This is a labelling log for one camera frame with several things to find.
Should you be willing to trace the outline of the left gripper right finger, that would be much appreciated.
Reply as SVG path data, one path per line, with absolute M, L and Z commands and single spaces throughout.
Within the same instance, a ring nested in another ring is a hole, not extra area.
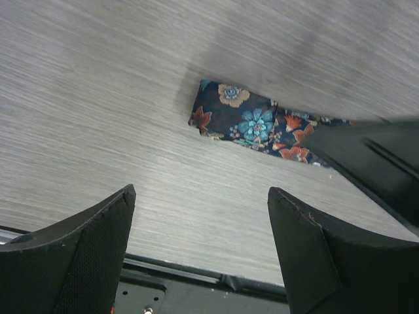
M 324 213 L 280 188 L 268 212 L 292 313 L 417 313 L 418 244 Z

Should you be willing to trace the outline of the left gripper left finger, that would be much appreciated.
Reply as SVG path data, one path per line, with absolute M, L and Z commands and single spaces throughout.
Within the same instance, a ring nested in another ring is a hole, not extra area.
M 111 313 L 136 200 L 96 205 L 1 245 L 2 313 Z

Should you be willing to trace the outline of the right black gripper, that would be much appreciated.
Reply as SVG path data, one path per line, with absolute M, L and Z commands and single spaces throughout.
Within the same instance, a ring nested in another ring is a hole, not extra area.
M 418 234 L 418 121 L 322 128 L 304 146 Z

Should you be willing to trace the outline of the floral navy necktie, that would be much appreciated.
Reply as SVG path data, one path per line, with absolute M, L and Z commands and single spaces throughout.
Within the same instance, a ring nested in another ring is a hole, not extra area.
M 286 109 L 273 99 L 202 79 L 188 124 L 200 135 L 232 141 L 275 157 L 327 167 L 304 141 L 323 127 L 351 126 L 349 120 Z

